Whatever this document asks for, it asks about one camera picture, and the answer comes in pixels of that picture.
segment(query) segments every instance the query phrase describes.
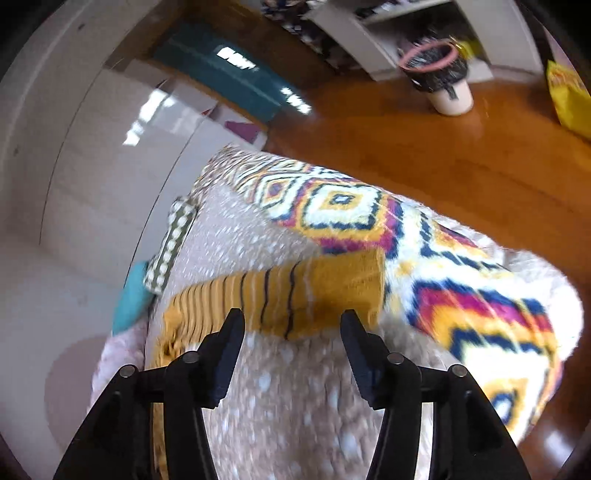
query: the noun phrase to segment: brown floor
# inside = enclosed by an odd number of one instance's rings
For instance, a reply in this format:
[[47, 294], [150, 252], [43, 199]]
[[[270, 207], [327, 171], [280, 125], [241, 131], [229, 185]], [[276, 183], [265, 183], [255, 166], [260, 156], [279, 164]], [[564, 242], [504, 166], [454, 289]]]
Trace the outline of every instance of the brown floor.
[[[591, 311], [591, 144], [558, 124], [545, 85], [490, 82], [473, 92], [473, 111], [444, 118], [405, 79], [342, 77], [307, 92], [313, 114], [274, 120], [266, 150], [338, 169], [532, 250], [569, 276]], [[590, 344], [588, 327], [520, 446], [533, 480], [554, 477], [556, 440], [573, 447], [591, 418]]]

